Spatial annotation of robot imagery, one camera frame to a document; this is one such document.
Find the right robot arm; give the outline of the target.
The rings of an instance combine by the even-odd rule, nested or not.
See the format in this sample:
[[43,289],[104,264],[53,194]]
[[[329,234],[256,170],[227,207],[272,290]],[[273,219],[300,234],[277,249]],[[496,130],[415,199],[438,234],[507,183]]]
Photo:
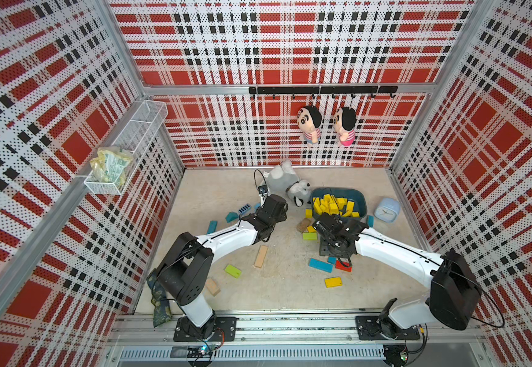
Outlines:
[[440,324],[465,330],[474,316],[482,289],[462,255],[445,255],[409,246],[386,236],[359,220],[342,221],[329,214],[313,224],[331,255],[346,260],[360,255],[408,276],[422,287],[409,298],[392,298],[376,319],[365,326],[369,336],[398,339],[405,330]]

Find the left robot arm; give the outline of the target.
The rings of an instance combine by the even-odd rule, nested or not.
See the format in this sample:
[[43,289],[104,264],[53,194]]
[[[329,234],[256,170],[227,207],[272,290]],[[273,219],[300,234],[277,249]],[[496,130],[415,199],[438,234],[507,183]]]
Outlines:
[[203,296],[203,287],[214,261],[239,249],[266,243],[277,223],[287,219],[287,201],[270,195],[265,202],[237,224],[208,235],[183,232],[177,237],[159,266],[148,276],[155,306],[169,306],[169,296],[183,311],[180,331],[199,340],[217,330],[216,313]]

